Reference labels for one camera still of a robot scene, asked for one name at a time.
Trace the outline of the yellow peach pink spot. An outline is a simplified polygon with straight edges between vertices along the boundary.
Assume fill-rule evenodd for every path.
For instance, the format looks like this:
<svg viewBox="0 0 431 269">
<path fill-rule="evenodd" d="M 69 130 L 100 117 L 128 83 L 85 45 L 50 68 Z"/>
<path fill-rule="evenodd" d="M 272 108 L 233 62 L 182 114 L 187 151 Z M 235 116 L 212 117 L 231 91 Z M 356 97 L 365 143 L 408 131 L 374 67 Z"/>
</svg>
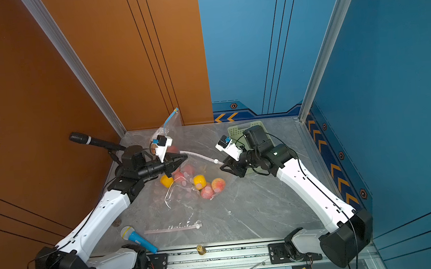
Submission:
<svg viewBox="0 0 431 269">
<path fill-rule="evenodd" d="M 195 177 L 193 177 L 193 184 L 194 187 L 196 188 L 196 190 L 202 190 L 203 188 L 205 188 L 207 186 L 207 181 L 205 179 L 205 177 L 203 175 L 196 175 Z"/>
</svg>

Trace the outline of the clear blue-zipper zip bag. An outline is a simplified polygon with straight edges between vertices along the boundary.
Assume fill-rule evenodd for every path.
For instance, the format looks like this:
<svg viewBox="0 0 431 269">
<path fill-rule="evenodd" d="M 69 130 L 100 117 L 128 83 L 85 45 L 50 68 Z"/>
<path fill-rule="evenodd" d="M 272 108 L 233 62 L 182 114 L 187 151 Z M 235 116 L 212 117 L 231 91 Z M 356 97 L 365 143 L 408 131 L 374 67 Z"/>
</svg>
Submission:
<svg viewBox="0 0 431 269">
<path fill-rule="evenodd" d="M 157 135 L 169 136 L 172 138 L 172 145 L 176 146 L 179 150 L 182 148 L 183 143 L 183 124 L 179 108 L 175 108 L 169 117 L 164 121 L 150 138 L 150 144 Z"/>
</svg>

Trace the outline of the pink peach with leaf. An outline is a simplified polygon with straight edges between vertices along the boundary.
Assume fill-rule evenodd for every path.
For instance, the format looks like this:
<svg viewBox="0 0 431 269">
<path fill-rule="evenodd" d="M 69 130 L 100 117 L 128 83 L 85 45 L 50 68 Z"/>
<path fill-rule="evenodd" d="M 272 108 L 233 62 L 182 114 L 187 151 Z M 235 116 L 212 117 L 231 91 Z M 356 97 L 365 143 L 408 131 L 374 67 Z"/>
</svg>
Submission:
<svg viewBox="0 0 431 269">
<path fill-rule="evenodd" d="M 173 176 L 173 179 L 177 183 L 181 183 L 181 184 L 187 183 L 187 179 L 181 172 L 176 172 Z"/>
</svg>

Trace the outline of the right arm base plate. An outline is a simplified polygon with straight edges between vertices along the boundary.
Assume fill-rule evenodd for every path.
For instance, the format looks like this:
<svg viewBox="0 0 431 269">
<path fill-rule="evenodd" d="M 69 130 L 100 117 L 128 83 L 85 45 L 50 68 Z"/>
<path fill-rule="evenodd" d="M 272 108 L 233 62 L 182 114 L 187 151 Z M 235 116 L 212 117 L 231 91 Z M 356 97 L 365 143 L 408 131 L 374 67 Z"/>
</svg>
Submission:
<svg viewBox="0 0 431 269">
<path fill-rule="evenodd" d="M 290 243 L 272 243 L 268 245 L 269 257 L 271 264 L 282 264 L 301 261 L 320 261 L 322 255 L 317 253 L 300 253 L 293 244 Z"/>
</svg>

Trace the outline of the pink peach basket corner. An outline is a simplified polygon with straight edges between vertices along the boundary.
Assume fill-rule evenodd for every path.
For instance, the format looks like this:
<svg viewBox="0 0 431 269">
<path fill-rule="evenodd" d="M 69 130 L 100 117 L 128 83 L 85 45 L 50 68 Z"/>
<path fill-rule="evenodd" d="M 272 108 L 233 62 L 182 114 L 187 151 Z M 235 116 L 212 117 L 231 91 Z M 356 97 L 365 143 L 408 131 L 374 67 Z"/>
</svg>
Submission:
<svg viewBox="0 0 431 269">
<path fill-rule="evenodd" d="M 215 192 L 210 185 L 207 185 L 201 190 L 201 197 L 203 197 L 204 199 L 211 200 L 214 194 Z"/>
</svg>

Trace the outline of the orange red wrinkled peach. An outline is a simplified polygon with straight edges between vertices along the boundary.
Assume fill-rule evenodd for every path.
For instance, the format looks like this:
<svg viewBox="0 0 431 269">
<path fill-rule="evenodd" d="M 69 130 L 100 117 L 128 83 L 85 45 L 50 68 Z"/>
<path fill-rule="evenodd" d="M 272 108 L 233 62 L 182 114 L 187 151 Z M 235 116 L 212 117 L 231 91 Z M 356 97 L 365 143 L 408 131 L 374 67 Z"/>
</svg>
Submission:
<svg viewBox="0 0 431 269">
<path fill-rule="evenodd" d="M 225 189 L 226 181 L 222 178 L 216 178 L 211 182 L 214 193 L 220 193 Z"/>
</svg>

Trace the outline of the pale pink peach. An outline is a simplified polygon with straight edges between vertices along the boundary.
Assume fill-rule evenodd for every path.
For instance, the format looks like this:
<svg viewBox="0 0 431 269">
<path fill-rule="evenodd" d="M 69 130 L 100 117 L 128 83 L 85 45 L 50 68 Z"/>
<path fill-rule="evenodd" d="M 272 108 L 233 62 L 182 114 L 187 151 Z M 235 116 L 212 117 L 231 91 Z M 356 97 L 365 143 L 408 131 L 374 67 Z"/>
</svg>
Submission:
<svg viewBox="0 0 431 269">
<path fill-rule="evenodd" d="M 185 177 L 194 177 L 196 170 L 194 166 L 192 166 L 191 164 L 188 164 L 188 165 L 183 165 L 183 167 L 181 167 L 181 172 Z"/>
</svg>

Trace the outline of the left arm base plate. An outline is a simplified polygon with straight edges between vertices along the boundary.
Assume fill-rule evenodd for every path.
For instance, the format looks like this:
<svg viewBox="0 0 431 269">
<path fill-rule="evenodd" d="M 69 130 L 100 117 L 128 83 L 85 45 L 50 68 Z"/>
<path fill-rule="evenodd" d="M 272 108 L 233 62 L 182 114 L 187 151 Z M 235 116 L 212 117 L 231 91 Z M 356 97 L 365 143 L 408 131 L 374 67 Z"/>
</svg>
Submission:
<svg viewBox="0 0 431 269">
<path fill-rule="evenodd" d="M 168 269 L 168 254 L 147 254 L 145 265 L 141 269 Z"/>
</svg>

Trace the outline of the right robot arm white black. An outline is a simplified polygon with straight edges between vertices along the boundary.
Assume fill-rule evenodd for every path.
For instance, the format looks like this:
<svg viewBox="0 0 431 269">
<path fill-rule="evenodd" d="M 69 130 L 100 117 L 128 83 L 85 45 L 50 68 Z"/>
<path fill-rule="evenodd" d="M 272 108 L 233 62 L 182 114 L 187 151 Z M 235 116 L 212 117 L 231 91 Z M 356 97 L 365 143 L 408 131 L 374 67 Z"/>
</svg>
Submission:
<svg viewBox="0 0 431 269">
<path fill-rule="evenodd" d="M 372 240 L 372 215 L 336 196 L 305 167 L 295 150 L 283 142 L 274 144 L 274 136 L 261 126 L 245 130 L 243 137 L 247 146 L 221 136 L 215 146 L 227 155 L 221 170 L 243 178 L 248 169 L 261 168 L 261 175 L 272 175 L 292 188 L 324 226 L 315 234 L 303 228 L 289 233 L 284 240 L 289 258 L 305 261 L 309 254 L 324 254 L 340 268 L 358 259 Z"/>
</svg>

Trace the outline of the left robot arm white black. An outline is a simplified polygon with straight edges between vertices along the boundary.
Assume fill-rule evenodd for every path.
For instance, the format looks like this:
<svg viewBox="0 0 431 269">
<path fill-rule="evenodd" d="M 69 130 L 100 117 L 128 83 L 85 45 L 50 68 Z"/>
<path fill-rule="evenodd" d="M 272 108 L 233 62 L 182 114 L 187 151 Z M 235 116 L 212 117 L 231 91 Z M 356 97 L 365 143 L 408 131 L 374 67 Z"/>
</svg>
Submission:
<svg viewBox="0 0 431 269">
<path fill-rule="evenodd" d="M 110 255 L 92 259 L 91 254 L 116 218 L 133 203 L 149 181 L 170 177 L 188 156 L 166 153 L 152 157 L 142 146 L 127 147 L 115 177 L 96 207 L 55 247 L 44 247 L 34 259 L 35 269 L 147 269 L 146 248 L 130 244 Z"/>
</svg>

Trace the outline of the pink-dotted zip bag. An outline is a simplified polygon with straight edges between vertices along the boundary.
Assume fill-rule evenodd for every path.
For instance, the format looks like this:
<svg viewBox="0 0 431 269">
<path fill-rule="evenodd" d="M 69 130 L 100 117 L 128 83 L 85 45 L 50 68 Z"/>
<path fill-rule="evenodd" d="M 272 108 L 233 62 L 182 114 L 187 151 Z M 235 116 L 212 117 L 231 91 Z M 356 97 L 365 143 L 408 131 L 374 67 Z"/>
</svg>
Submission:
<svg viewBox="0 0 431 269">
<path fill-rule="evenodd" d="M 181 167 L 172 174 L 172 178 L 176 172 L 181 172 Z M 156 206 L 166 207 L 168 210 L 172 210 L 179 205 L 185 205 L 199 200 L 200 193 L 194 187 L 193 177 L 185 177 L 187 183 L 184 184 L 174 181 L 174 184 L 167 189 L 160 183 L 160 178 L 163 175 L 161 175 L 158 182 L 154 184 L 153 203 Z"/>
<path fill-rule="evenodd" d="M 220 167 L 223 164 L 221 161 L 219 161 L 215 158 L 210 158 L 210 157 L 207 157 L 207 156 L 195 153 L 195 152 L 190 152 L 190 151 L 182 151 L 181 150 L 180 154 L 188 155 L 188 159 L 186 161 L 184 161 L 183 164 L 180 165 L 180 167 L 183 165 L 186 165 L 186 164 L 193 165 L 196 169 L 196 172 L 197 172 L 196 175 L 199 175 L 199 174 L 203 175 L 207 181 L 207 185 L 211 186 L 211 182 L 216 178 L 222 178 L 226 181 L 225 189 L 220 193 L 215 193 L 211 200 L 214 200 L 216 197 L 218 197 L 224 191 L 226 191 L 228 189 L 228 187 L 231 186 L 233 177 L 231 175 L 229 175 L 228 173 L 220 170 Z"/>
</svg>

